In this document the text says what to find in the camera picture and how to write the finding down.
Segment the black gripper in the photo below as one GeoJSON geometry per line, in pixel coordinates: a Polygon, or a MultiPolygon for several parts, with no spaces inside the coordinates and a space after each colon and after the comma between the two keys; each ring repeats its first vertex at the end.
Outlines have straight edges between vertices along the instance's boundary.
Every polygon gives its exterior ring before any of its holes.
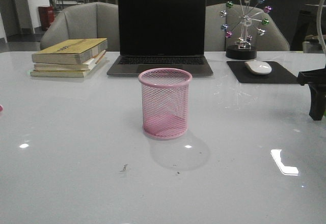
{"type": "Polygon", "coordinates": [[[309,84],[311,94],[309,115],[314,121],[320,121],[325,113],[325,68],[300,71],[297,82],[301,86],[309,84]]]}

